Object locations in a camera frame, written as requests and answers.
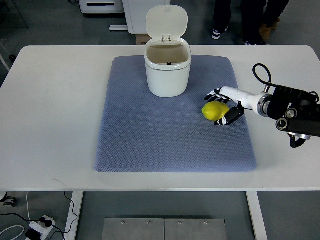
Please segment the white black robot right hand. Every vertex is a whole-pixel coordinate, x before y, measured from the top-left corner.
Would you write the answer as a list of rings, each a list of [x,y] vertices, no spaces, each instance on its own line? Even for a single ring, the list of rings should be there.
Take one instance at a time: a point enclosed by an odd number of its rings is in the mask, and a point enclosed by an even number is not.
[[[221,119],[213,122],[218,126],[228,126],[242,117],[245,110],[267,117],[267,108],[271,97],[272,95],[267,92],[254,95],[237,88],[224,86],[211,91],[204,100],[207,103],[222,102],[227,104],[229,111]]]

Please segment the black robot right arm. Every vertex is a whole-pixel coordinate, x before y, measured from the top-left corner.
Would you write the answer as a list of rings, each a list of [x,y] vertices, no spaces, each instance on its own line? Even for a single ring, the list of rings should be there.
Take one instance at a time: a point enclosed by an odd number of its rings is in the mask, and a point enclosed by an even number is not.
[[[315,91],[307,92],[287,86],[272,85],[274,92],[264,112],[276,120],[279,131],[290,134],[320,136],[320,97]]]

